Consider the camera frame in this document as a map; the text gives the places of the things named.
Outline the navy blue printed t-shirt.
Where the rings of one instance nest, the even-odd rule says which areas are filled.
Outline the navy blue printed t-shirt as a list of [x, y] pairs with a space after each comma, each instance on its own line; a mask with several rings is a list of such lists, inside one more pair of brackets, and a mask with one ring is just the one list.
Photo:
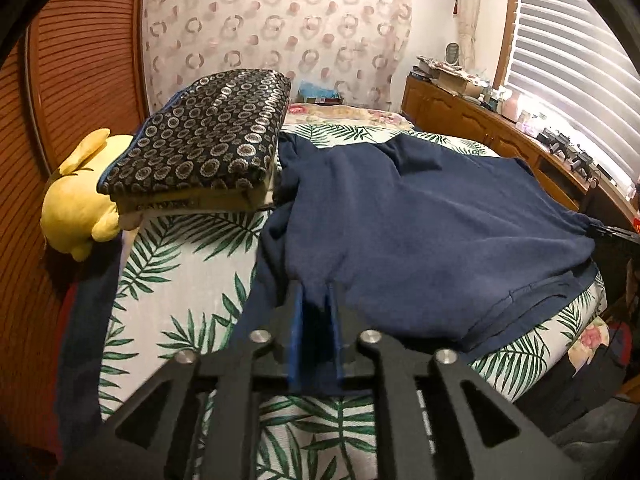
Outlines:
[[279, 157], [236, 338], [299, 283], [321, 351], [322, 313], [339, 288], [376, 330], [416, 351], [454, 349], [513, 400], [605, 307], [591, 219], [551, 198], [519, 159], [408, 133], [319, 148], [292, 132]]

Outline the wooden side cabinet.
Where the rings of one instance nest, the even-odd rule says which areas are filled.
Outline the wooden side cabinet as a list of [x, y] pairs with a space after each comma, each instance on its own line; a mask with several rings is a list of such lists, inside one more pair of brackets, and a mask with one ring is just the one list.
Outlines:
[[413, 75], [406, 79], [401, 113], [424, 132], [476, 141], [502, 157], [525, 160], [544, 190], [567, 208], [608, 226], [634, 227], [634, 211], [612, 185], [602, 178], [589, 182], [570, 171], [568, 162], [498, 114]]

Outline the palm leaf print blanket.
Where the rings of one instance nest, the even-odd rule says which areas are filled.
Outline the palm leaf print blanket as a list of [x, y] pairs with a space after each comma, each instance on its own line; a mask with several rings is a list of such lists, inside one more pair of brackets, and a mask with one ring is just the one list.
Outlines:
[[[106, 329], [98, 385], [111, 416], [181, 350], [208, 353], [228, 344], [250, 292], [266, 215], [189, 214], [145, 222], [122, 239], [122, 273]], [[526, 336], [474, 363], [515, 400], [554, 364], [578, 370], [610, 338], [601, 313], [603, 281]], [[263, 479], [371, 479], [376, 474], [373, 408], [358, 398], [278, 396], [259, 410]]]

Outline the pink bottle on cabinet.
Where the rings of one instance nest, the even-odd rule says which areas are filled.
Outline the pink bottle on cabinet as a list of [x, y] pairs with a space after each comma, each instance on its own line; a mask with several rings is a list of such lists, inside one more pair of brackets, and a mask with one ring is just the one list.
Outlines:
[[501, 116], [510, 120], [510, 122], [517, 122], [522, 114], [523, 107], [521, 106], [521, 92], [518, 90], [506, 89], [504, 92], [504, 100], [501, 104]]

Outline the striped window blind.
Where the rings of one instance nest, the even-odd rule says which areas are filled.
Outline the striped window blind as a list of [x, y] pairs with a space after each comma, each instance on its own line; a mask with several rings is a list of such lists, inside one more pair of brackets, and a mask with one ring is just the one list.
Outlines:
[[639, 74], [587, 0], [516, 0], [504, 84], [564, 119], [620, 188], [639, 177]]

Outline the dark circle patterned pillow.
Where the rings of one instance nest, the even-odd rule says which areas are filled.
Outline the dark circle patterned pillow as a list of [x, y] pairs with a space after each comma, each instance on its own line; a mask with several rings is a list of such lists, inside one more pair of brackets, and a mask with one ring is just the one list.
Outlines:
[[290, 100], [276, 70], [227, 70], [177, 92], [138, 130], [96, 189], [122, 212], [241, 208], [262, 200]]

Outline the cardboard box on cabinet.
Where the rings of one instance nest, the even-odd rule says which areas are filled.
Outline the cardboard box on cabinet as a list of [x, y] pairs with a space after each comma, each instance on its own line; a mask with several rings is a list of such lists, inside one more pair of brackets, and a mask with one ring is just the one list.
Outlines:
[[484, 80], [462, 73], [448, 73], [440, 70], [435, 79], [436, 86], [457, 96], [478, 98], [487, 87]]

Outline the yellow plush toy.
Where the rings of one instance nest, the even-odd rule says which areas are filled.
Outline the yellow plush toy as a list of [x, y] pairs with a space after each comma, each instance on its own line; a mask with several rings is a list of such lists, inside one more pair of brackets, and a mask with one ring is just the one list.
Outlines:
[[51, 248], [83, 262], [94, 243], [108, 242], [119, 234], [117, 206], [98, 192], [98, 182], [131, 140], [130, 134], [113, 136], [107, 128], [94, 130], [58, 166], [40, 214], [40, 229]]

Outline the floral bed quilt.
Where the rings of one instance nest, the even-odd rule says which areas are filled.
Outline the floral bed quilt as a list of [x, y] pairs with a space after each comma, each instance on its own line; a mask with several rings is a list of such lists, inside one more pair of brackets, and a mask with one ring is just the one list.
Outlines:
[[410, 120], [386, 110], [348, 105], [318, 105], [294, 103], [288, 107], [285, 125], [299, 124], [343, 124], [351, 126], [381, 127], [394, 130], [412, 130]]

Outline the small round fan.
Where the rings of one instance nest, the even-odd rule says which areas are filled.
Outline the small round fan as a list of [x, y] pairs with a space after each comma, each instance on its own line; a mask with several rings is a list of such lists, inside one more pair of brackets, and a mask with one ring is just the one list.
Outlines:
[[445, 62], [451, 66], [457, 66], [460, 58], [460, 46], [456, 42], [450, 42], [445, 49]]

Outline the box with blue cloth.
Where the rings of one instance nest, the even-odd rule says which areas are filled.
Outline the box with blue cloth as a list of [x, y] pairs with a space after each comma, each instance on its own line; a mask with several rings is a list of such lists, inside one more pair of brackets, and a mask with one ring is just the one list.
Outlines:
[[341, 93], [335, 89], [323, 88], [309, 81], [302, 81], [296, 94], [297, 103], [340, 105], [343, 103]]

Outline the beige tied side curtain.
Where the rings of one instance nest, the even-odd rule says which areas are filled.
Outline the beige tied side curtain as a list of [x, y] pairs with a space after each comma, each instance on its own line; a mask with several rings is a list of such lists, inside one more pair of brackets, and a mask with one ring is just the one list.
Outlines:
[[458, 44], [460, 65], [469, 72], [475, 67], [475, 40], [480, 0], [457, 0]]

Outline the pink circle patterned curtain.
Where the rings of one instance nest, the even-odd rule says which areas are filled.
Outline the pink circle patterned curtain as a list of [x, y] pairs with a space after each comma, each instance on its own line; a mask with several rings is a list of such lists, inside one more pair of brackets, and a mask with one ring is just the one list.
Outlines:
[[294, 89], [308, 82], [387, 110], [411, 20], [411, 0], [144, 0], [149, 104], [206, 75], [264, 68]]

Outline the brown louvered wardrobe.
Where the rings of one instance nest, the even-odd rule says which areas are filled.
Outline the brown louvered wardrobe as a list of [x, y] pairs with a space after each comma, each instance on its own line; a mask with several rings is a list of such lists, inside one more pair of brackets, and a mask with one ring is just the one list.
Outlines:
[[141, 0], [1, 0], [1, 427], [57, 453], [55, 376], [76, 271], [40, 230], [48, 179], [90, 131], [148, 106]]

